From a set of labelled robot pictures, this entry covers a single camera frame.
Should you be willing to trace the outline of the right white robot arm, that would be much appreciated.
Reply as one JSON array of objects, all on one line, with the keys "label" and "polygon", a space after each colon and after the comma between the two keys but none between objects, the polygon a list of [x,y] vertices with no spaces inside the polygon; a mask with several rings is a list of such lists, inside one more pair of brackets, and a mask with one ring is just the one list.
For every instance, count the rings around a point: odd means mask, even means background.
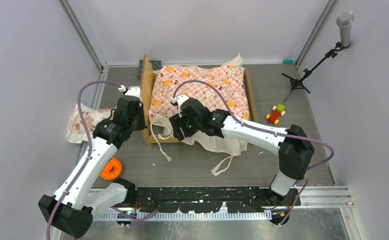
[{"label": "right white robot arm", "polygon": [[169,121],[179,141],[202,132],[210,137],[247,142],[278,156],[279,170],[268,190],[272,204],[285,202],[290,188],[304,179],[315,149],[300,126],[272,127],[233,117],[227,110],[210,111],[197,99],[183,94],[170,102],[178,110]]}]

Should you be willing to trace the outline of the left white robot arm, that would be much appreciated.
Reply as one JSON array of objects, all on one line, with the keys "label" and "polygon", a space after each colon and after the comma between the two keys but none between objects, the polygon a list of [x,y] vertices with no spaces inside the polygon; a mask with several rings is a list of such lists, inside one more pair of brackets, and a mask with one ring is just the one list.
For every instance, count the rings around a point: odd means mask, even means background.
[{"label": "left white robot arm", "polygon": [[104,166],[133,131],[146,128],[143,103],[138,96],[118,99],[112,119],[99,122],[88,149],[71,175],[51,196],[43,195],[38,206],[45,220],[55,228],[79,239],[89,230],[93,219],[110,207],[135,203],[135,184],[117,178],[105,189],[88,195]]}]

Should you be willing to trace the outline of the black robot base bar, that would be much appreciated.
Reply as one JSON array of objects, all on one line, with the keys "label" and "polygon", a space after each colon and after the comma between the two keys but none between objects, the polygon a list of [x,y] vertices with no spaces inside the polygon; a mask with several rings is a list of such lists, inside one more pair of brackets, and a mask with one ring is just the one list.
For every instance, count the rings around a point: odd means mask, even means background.
[{"label": "black robot base bar", "polygon": [[278,196],[267,187],[139,187],[116,207],[151,221],[268,220],[285,224],[299,192],[291,188]]}]

